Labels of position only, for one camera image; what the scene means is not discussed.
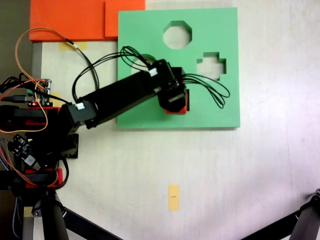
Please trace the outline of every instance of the circuit board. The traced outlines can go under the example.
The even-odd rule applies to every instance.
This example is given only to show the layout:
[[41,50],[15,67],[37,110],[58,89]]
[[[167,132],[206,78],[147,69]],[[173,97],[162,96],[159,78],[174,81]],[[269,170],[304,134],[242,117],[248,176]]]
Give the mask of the circuit board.
[[39,171],[40,165],[33,157],[33,152],[31,150],[28,140],[24,139],[19,134],[15,135],[13,142],[8,143],[8,149],[13,153],[15,157],[21,159],[34,170]]
[[[39,86],[44,88],[43,92],[45,94],[50,94],[50,92],[51,92],[51,83],[52,83],[51,79],[42,79],[42,80],[45,80],[45,81],[40,82]],[[39,104],[38,104],[38,102],[36,100],[34,91],[27,89],[26,93],[30,97],[30,101],[28,101],[28,107],[38,107]],[[38,98],[39,103],[41,104],[42,107],[52,107],[53,106],[53,103],[50,102],[50,98],[49,97],[37,94],[37,98]]]

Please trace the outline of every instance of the orange wire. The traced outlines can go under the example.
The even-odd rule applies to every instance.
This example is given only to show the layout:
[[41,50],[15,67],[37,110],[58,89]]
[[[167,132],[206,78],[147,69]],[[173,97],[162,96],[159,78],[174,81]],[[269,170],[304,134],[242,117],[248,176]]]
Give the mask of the orange wire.
[[[27,80],[27,81],[25,81],[24,83],[31,82],[31,81],[32,81],[32,79]],[[35,90],[37,89],[39,83],[40,83],[40,81],[38,81],[38,82],[36,83],[35,88],[34,88]],[[11,89],[10,89],[8,92],[6,92],[3,96],[1,96],[1,97],[0,97],[0,101],[1,101],[1,99],[3,99],[6,95],[8,95],[8,93],[10,93],[12,90],[16,89],[16,88],[19,87],[20,85],[21,85],[21,84],[15,86],[15,87],[13,87],[13,88],[11,88]],[[47,126],[48,126],[48,116],[47,116],[44,108],[43,108],[43,107],[41,106],[41,104],[39,103],[39,100],[38,100],[38,97],[37,97],[37,93],[36,93],[36,92],[34,92],[34,96],[35,96],[36,102],[38,103],[39,107],[41,108],[41,110],[42,110],[42,112],[43,112],[43,114],[44,114],[44,117],[45,117],[45,126],[44,126],[43,128],[41,128],[41,129],[39,129],[39,130],[4,131],[4,130],[0,129],[0,132],[1,132],[1,133],[4,133],[4,134],[12,134],[12,133],[17,133],[17,132],[35,133],[35,132],[43,131],[43,130],[45,130],[45,129],[47,128]]]
[[32,181],[30,181],[30,180],[29,180],[24,174],[22,174],[20,171],[18,171],[10,162],[8,162],[8,160],[6,159],[5,154],[4,154],[4,152],[2,151],[1,147],[0,147],[0,152],[1,152],[1,155],[2,155],[2,157],[3,157],[3,159],[4,159],[4,161],[5,161],[12,169],[14,169],[14,170],[17,172],[17,174],[20,175],[20,177],[22,177],[27,183],[29,183],[29,184],[31,184],[31,185],[34,185],[34,186],[38,186],[38,185],[36,185],[35,183],[33,183]]
[[56,33],[57,35],[59,35],[60,37],[63,38],[63,40],[66,40],[67,38],[65,36],[63,36],[61,33],[57,32],[56,30],[52,29],[52,28],[48,28],[48,27],[34,27],[34,28],[30,28],[29,30],[25,31],[18,39],[18,41],[16,42],[16,45],[15,45],[15,51],[14,51],[14,55],[15,55],[15,60],[16,60],[16,64],[18,65],[19,69],[21,70],[22,73],[24,73],[26,75],[26,77],[30,80],[33,80],[34,78],[28,74],[21,66],[20,64],[20,61],[19,61],[19,58],[18,58],[18,48],[19,48],[19,45],[20,45],[20,42],[22,40],[22,38],[27,34],[27,33],[30,33],[32,31],[38,31],[38,30],[41,30],[41,31],[50,31],[50,32],[53,32],[53,33]]
[[56,171],[56,178],[55,178],[55,180],[54,180],[53,183],[51,183],[50,185],[48,185],[48,188],[49,188],[49,187],[52,187],[53,185],[55,185],[56,182],[58,181],[58,178],[59,178],[58,171]]
[[[8,145],[6,145],[6,151],[7,151],[8,158],[9,158]],[[3,159],[4,159],[4,161],[5,161],[12,169],[14,169],[14,170],[16,171],[16,173],[17,173],[20,177],[22,177],[28,184],[31,184],[31,185],[33,185],[33,186],[38,187],[37,184],[33,183],[33,182],[32,182],[30,179],[28,179],[23,173],[21,173],[19,170],[17,170],[17,169],[12,165],[11,160],[10,160],[10,162],[9,162],[9,161],[6,159],[5,154],[4,154],[4,152],[2,151],[2,148],[1,148],[1,147],[0,147],[0,152],[1,152],[1,155],[2,155],[2,157],[3,157]],[[48,187],[52,187],[53,185],[55,185],[56,182],[58,181],[58,178],[59,178],[58,171],[56,171],[56,178],[55,178],[55,180],[54,180],[53,183],[51,183],[50,185],[48,185]]]

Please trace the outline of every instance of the orange board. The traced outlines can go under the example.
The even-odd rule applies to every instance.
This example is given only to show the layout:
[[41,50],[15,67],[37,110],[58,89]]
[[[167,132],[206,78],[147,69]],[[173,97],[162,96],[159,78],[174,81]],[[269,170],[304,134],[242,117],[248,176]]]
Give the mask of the orange board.
[[113,41],[118,39],[118,12],[145,10],[145,0],[105,0],[105,40]]
[[[52,28],[72,41],[116,40],[118,11],[144,9],[145,0],[31,0],[30,28]],[[48,31],[31,32],[29,38],[64,41]]]

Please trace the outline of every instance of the white table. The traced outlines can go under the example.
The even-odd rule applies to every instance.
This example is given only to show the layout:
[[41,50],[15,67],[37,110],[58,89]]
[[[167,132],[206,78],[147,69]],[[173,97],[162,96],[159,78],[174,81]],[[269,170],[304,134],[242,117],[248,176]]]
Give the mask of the white table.
[[[238,7],[239,129],[121,130],[111,120],[78,131],[79,158],[58,195],[124,240],[238,240],[320,187],[320,2],[146,0],[148,10],[212,7]],[[84,52],[94,61],[116,51],[116,42],[89,42]],[[85,66],[43,43],[41,77],[62,98],[72,100]],[[116,69],[97,67],[101,86]],[[93,90],[90,74],[79,80],[78,96]],[[180,187],[178,211],[168,211],[169,184]]]

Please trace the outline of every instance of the black tripod leg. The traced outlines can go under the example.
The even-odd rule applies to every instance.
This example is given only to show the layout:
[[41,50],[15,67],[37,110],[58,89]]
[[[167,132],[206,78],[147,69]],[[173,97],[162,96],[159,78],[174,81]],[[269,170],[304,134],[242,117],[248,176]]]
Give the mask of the black tripod leg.
[[67,229],[87,240],[122,240],[120,237],[64,208],[64,222]]
[[281,240],[289,236],[298,221],[297,217],[300,212],[296,211],[272,224],[266,226],[265,228],[243,238],[242,240],[258,240],[258,239],[268,239],[268,240]]
[[44,199],[41,214],[45,240],[69,240],[61,205],[58,201]]
[[305,208],[294,227],[290,240],[316,240],[320,227],[317,206]]

